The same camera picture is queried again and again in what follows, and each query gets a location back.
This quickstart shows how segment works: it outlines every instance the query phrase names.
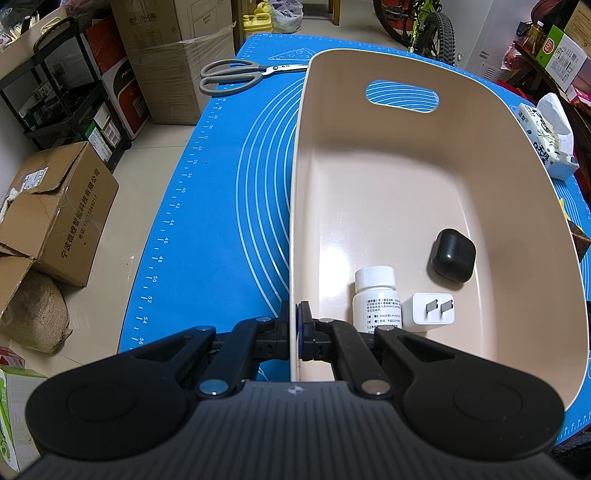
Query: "tissue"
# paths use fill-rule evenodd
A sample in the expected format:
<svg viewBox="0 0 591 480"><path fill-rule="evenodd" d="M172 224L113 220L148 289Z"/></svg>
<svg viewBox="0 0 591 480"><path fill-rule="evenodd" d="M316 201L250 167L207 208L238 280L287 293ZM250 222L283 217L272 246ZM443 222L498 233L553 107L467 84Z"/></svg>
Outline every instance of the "tissue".
<svg viewBox="0 0 591 480"><path fill-rule="evenodd" d="M573 131L555 94L542 97L538 108L521 103L515 116L550 177L566 180L579 168L573 157Z"/></svg>
<svg viewBox="0 0 591 480"><path fill-rule="evenodd" d="M572 155L574 149L573 130L558 96L555 93L544 95L538 102L538 110L544 119L552 125L552 129L558 137L558 150Z"/></svg>

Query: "metal screw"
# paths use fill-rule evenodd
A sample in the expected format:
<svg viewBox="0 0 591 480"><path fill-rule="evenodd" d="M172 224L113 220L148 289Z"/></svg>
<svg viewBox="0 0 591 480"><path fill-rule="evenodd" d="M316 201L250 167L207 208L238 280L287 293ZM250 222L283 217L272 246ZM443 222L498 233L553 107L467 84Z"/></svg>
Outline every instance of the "metal screw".
<svg viewBox="0 0 591 480"><path fill-rule="evenodd" d="M199 390L206 395L221 395L227 392L229 388L230 386L219 378L204 380L199 384Z"/></svg>
<svg viewBox="0 0 591 480"><path fill-rule="evenodd" d="M373 378L363 382L361 390L370 395L384 395L390 391L390 384L384 380Z"/></svg>

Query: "yellow jug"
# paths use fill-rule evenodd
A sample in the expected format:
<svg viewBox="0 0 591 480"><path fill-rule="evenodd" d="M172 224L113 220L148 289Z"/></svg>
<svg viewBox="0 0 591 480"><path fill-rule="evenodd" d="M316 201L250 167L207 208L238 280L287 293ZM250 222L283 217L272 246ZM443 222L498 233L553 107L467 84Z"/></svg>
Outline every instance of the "yellow jug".
<svg viewBox="0 0 591 480"><path fill-rule="evenodd" d="M244 27L244 34L246 38L252 37L257 33L272 33L273 27L271 24L270 14L254 14L244 15L242 17L242 25Z"/></svg>
<svg viewBox="0 0 591 480"><path fill-rule="evenodd" d="M260 4L256 6L255 13L256 14L271 14L271 10L273 7L269 5L269 0L263 0Z"/></svg>

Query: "tissue box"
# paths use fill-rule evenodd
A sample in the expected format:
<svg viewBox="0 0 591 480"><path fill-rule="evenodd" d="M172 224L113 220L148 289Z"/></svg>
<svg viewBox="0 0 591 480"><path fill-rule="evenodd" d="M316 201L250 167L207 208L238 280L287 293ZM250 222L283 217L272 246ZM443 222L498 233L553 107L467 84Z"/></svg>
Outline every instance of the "tissue box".
<svg viewBox="0 0 591 480"><path fill-rule="evenodd" d="M556 156L558 139L536 108L520 103L515 110L515 117L538 152L548 175L553 179L566 180L579 168L574 157L566 154Z"/></svg>
<svg viewBox="0 0 591 480"><path fill-rule="evenodd" d="M25 405L45 380L33 370L0 365L0 452L15 472L22 472L39 458L25 423Z"/></svg>

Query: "scissors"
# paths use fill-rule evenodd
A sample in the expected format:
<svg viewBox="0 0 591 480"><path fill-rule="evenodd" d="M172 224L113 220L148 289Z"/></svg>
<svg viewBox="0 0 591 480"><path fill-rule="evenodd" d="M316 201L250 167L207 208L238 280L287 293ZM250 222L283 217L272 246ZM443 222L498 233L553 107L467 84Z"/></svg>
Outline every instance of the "scissors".
<svg viewBox="0 0 591 480"><path fill-rule="evenodd" d="M222 65L238 64L244 65L230 67L224 70L218 70L217 72L211 72L214 68ZM205 95L211 97L224 97L227 95L234 95L235 93L243 92L251 87L254 87L264 77L268 77L275 73L285 72L305 72L308 65L273 65L264 66L259 65L250 60L238 60L238 59L227 59L218 60L205 65L201 69L201 82L199 82L199 90ZM241 83L237 87L233 87L226 90L215 90L209 88L212 84L225 84L225 83Z"/></svg>

